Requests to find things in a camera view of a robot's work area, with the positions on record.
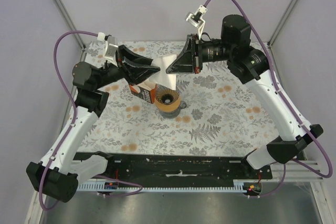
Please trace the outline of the white paper coffee filter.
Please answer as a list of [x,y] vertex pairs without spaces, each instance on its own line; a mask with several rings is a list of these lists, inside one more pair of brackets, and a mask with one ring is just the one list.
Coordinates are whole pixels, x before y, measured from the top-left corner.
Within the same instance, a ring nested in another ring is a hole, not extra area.
[[147,81],[176,90],[176,74],[166,73],[168,67],[177,59],[177,54],[157,56],[153,59],[151,66],[159,67],[160,71],[151,75]]

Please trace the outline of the orange coffee filter box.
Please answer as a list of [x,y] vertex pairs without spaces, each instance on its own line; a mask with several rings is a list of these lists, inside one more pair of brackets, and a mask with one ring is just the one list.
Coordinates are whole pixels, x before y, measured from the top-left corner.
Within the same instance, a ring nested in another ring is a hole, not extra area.
[[138,85],[129,85],[130,91],[131,93],[150,103],[153,104],[154,103],[154,99],[155,99],[155,92],[156,92],[156,84],[153,82],[149,82],[149,81],[144,81]]

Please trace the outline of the grey ribbed glass dripper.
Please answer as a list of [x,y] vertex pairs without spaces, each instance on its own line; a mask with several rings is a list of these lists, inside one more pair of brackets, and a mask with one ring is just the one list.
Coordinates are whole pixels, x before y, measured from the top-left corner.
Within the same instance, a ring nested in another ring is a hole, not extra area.
[[157,85],[155,98],[163,103],[172,103],[180,96],[179,89],[173,90],[163,85]]

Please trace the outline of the round wooden dripper stand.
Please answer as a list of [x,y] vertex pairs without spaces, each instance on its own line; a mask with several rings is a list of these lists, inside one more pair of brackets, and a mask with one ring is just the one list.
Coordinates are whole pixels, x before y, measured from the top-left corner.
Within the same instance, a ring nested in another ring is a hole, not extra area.
[[154,104],[156,105],[156,107],[160,111],[164,111],[164,112],[174,111],[175,109],[177,109],[177,107],[180,105],[180,103],[181,103],[181,97],[178,97],[175,101],[173,101],[170,104],[163,103],[163,102],[159,101],[157,98],[154,99]]

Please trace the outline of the grey glass carafe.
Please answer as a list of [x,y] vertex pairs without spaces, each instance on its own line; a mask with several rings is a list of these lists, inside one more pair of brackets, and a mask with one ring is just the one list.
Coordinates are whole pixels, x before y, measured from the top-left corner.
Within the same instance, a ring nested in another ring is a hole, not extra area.
[[182,109],[185,109],[187,107],[187,104],[185,101],[181,101],[180,105],[177,107],[177,109],[175,109],[174,111],[171,111],[171,112],[164,112],[164,111],[160,111],[160,115],[163,117],[163,118],[166,118],[166,119],[173,119],[173,118],[176,118]]

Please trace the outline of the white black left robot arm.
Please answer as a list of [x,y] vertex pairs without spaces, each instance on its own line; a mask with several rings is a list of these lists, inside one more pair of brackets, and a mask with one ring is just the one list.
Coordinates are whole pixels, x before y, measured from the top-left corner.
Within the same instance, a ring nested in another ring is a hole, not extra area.
[[71,121],[45,156],[38,163],[29,163],[26,168],[43,210],[47,209],[44,195],[68,202],[80,184],[97,175],[110,178],[115,174],[116,166],[109,161],[111,155],[103,152],[92,154],[81,164],[71,165],[81,142],[107,105],[109,94],[99,88],[121,79],[131,85],[139,84],[164,69],[158,58],[142,57],[124,45],[105,59],[100,68],[85,61],[73,67],[73,84],[78,93],[76,98],[70,99],[74,111]]

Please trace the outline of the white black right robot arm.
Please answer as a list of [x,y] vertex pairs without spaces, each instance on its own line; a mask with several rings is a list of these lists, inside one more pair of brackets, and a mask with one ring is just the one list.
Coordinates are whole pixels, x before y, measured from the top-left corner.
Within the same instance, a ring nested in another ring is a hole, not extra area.
[[278,137],[250,152],[240,166],[241,174],[254,178],[259,169],[273,162],[285,164],[323,133],[300,114],[282,89],[266,55],[250,45],[251,25],[240,15],[223,18],[219,39],[203,41],[195,34],[187,40],[167,73],[200,73],[206,62],[226,61],[227,68],[260,101],[272,118]]

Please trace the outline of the floral tablecloth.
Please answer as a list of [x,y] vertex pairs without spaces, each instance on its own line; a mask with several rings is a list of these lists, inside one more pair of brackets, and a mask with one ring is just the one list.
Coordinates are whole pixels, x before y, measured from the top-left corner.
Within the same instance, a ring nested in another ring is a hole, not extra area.
[[259,99],[223,61],[205,63],[199,74],[178,74],[166,96],[180,106],[169,119],[125,80],[101,88],[109,95],[79,151],[193,156],[244,156],[268,144],[278,129]]

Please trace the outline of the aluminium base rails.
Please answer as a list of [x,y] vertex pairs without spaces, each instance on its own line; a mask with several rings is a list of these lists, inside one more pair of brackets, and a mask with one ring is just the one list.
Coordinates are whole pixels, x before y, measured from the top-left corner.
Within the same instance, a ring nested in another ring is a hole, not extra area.
[[[72,161],[72,166],[81,164],[83,161],[87,160],[93,152],[77,152]],[[313,173],[312,171],[306,169],[306,165],[311,165],[313,168],[317,168],[317,163],[315,161],[304,161],[303,165],[300,165],[296,162],[290,161],[286,165],[274,163],[269,165],[272,172],[272,179],[259,179],[262,182],[277,182],[281,179],[282,176],[285,177],[286,182],[314,182],[321,180],[321,176]],[[223,179],[223,178],[206,178],[206,177],[197,177],[196,175],[187,176],[187,175],[178,175],[166,177],[154,177],[148,176],[145,178],[136,178],[136,179],[118,179],[111,178],[104,174],[97,175],[91,179],[103,179],[103,180],[122,180],[130,184],[140,184],[142,186],[159,186],[159,185],[187,185],[187,186],[230,186],[233,182],[243,182],[243,183],[255,183],[259,180],[251,179]]]

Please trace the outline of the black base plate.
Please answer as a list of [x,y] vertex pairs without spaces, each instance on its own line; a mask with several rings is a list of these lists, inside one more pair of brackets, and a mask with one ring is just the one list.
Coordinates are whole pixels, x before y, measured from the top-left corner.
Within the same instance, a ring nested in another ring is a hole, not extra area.
[[223,179],[272,179],[269,165],[253,170],[241,157],[111,153],[104,175],[118,179],[187,175]]

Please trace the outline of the aluminium frame post right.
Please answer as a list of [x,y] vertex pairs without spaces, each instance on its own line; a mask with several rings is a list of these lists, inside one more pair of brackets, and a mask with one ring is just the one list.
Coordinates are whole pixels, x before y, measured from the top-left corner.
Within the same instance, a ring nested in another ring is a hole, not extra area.
[[267,42],[267,45],[269,46],[269,48],[271,48],[278,36],[280,35],[281,31],[283,30],[285,24],[287,23],[288,19],[290,18],[291,14],[293,13],[293,11],[295,10],[296,6],[298,5],[300,0],[290,0],[290,2],[288,3],[284,13],[282,14],[278,24],[276,25],[275,30],[273,31],[270,39]]

